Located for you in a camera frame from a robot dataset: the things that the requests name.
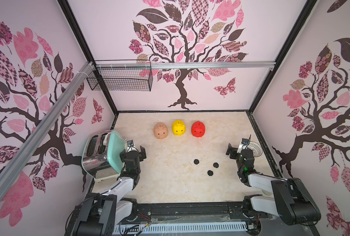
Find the pink piggy bank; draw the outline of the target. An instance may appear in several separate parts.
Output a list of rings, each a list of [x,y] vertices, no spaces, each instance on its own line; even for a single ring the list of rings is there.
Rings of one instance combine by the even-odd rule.
[[[168,137],[169,131],[164,123],[157,123],[153,128],[153,133],[157,139],[165,139]]]

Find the yellow piggy bank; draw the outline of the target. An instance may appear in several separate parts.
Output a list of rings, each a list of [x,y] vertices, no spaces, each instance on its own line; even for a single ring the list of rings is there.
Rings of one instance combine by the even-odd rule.
[[[176,120],[172,124],[172,131],[174,135],[181,136],[186,132],[185,123],[181,120]]]

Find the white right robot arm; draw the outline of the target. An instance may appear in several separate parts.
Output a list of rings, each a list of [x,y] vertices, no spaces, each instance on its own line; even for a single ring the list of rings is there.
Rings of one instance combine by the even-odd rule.
[[[300,179],[275,178],[257,172],[254,152],[242,143],[239,147],[228,144],[226,155],[236,161],[241,183],[268,195],[245,196],[243,209],[277,216],[290,226],[313,226],[321,220],[319,208]]]

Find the red piggy bank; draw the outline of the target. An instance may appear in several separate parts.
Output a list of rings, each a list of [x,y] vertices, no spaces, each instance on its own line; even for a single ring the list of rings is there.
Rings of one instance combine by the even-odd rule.
[[[196,121],[192,124],[191,133],[194,137],[200,138],[205,134],[205,124],[201,121]]]

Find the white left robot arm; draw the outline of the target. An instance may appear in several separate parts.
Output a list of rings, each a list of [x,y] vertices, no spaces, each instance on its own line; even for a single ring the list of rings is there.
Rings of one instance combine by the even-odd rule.
[[[117,181],[106,190],[88,194],[75,207],[65,224],[66,236],[111,236],[122,220],[137,216],[137,200],[125,195],[138,185],[146,151],[142,146],[129,146],[120,157],[124,166]]]

